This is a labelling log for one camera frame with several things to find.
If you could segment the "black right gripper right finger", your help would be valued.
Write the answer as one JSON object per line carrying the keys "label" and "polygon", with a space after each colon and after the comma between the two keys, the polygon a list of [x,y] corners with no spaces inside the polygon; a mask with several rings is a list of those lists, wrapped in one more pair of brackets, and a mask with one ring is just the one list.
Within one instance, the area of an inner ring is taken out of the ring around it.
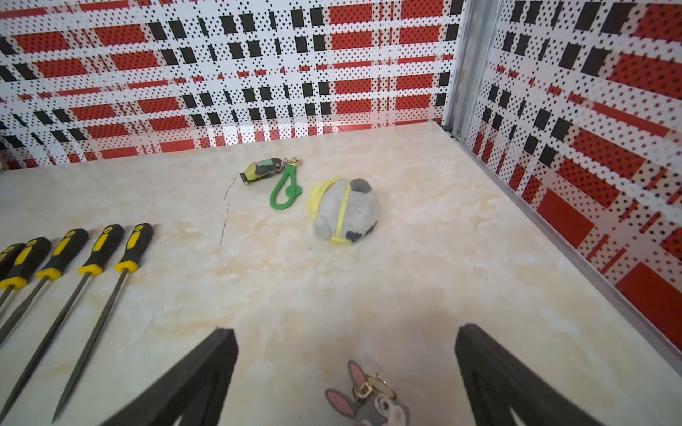
{"label": "black right gripper right finger", "polygon": [[478,425],[599,425],[475,324],[458,330],[458,366]]}

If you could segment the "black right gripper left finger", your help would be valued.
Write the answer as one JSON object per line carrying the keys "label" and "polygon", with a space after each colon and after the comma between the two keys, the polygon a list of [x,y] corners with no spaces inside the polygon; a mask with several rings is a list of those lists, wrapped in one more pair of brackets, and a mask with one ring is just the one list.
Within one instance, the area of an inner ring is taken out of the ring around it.
{"label": "black right gripper left finger", "polygon": [[216,425],[239,348],[232,329],[217,328],[106,425]]}

